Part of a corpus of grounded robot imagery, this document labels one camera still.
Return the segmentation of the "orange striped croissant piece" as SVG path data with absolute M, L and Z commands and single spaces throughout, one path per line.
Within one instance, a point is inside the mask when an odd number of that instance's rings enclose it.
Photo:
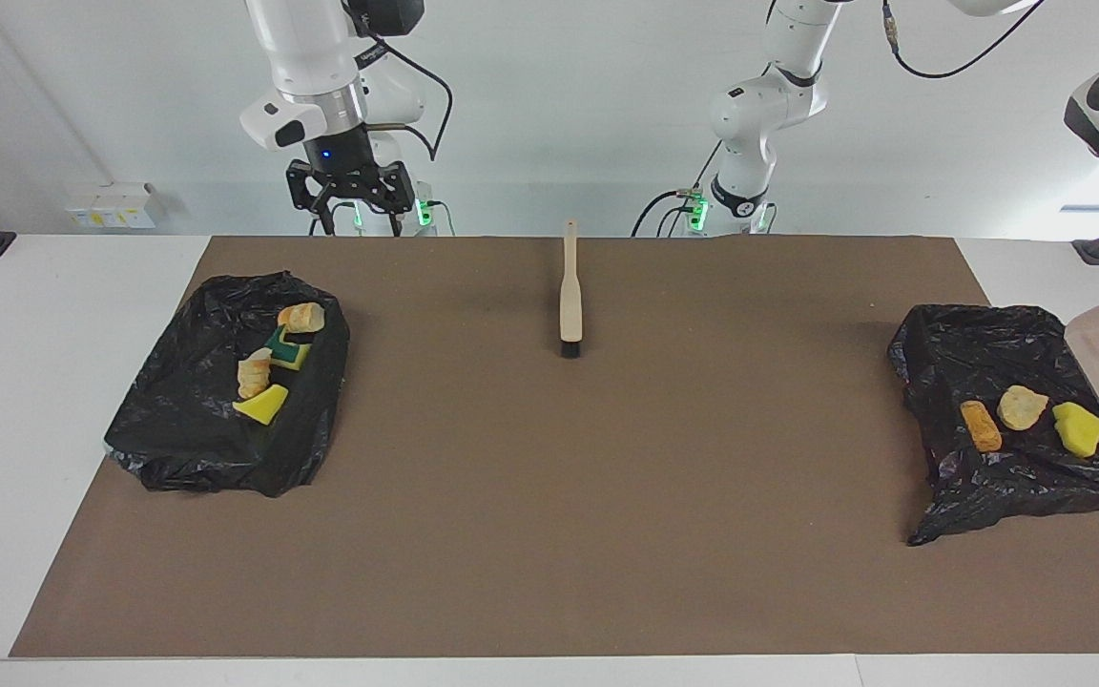
M 260 347 L 244 361 L 238 361 L 238 398 L 243 401 L 259 396 L 270 383 L 271 348 Z

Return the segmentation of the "brown bread roll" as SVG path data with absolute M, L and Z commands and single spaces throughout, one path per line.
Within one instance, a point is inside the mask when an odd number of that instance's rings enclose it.
M 1003 447 L 1003 435 L 993 421 L 989 409 L 978 400 L 961 402 L 964 419 L 974 448 L 981 453 L 993 453 Z

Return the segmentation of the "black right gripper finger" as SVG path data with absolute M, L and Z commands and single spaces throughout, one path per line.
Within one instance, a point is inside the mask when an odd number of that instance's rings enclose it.
M 413 178 L 404 162 L 391 162 L 371 169 L 369 204 L 376 212 L 404 215 L 415 207 Z
M 293 208 L 308 213 L 324 213 L 330 204 L 331 178 L 310 162 L 289 162 L 287 187 Z

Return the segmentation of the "black trash bag bin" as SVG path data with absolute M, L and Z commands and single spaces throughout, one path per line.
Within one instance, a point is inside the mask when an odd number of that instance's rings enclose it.
M 315 302 L 297 370 L 271 375 L 287 397 L 264 425 L 236 409 L 238 362 L 271 343 L 286 307 Z M 328 456 L 347 369 L 349 324 L 330 292 L 288 272 L 213 277 L 160 332 L 106 431 L 109 456 L 149 490 L 251 490 L 311 483 Z
M 917 304 L 888 347 L 904 406 L 919 422 L 930 503 L 908 538 L 993 527 L 1013 516 L 1099 511 L 1099 441 L 1087 458 L 1064 447 L 1051 410 L 1033 426 L 997 425 L 1002 443 L 974 441 L 961 407 L 989 413 L 1012 386 L 1074 402 L 1099 415 L 1099 400 L 1074 361 L 1061 319 L 1039 307 Z

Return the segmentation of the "brown table mat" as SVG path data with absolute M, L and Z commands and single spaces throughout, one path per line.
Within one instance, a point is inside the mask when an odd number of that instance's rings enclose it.
M 336 296 L 314 483 L 97 470 L 14 656 L 1099 654 L 1099 513 L 921 547 L 886 348 L 983 303 L 950 239 L 213 239 L 195 280 Z

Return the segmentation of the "white wall socket box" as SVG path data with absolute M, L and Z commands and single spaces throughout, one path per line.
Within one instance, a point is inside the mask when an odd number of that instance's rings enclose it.
M 79 229 L 154 230 L 166 218 L 149 182 L 70 184 L 64 210 Z

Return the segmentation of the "beige hand brush black bristles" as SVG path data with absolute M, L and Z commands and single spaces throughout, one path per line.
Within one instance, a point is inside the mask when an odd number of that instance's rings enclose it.
M 582 288 L 577 277 L 577 222 L 568 220 L 564 226 L 559 288 L 560 356 L 568 361 L 579 358 L 582 352 Z

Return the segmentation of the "yellow sponge piece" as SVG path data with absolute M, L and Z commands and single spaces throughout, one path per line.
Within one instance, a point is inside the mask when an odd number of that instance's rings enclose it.
M 263 348 L 270 351 L 273 366 L 298 372 L 306 364 L 306 358 L 308 358 L 311 351 L 311 343 L 289 341 L 287 326 L 280 325 L 271 332 L 271 336 L 263 344 Z
M 270 426 L 286 405 L 289 390 L 284 385 L 270 385 L 248 400 L 232 402 L 236 413 L 252 419 L 258 425 Z
M 1088 459 L 1099 447 L 1099 415 L 1077 402 L 1064 402 L 1052 409 L 1061 443 L 1074 457 Z

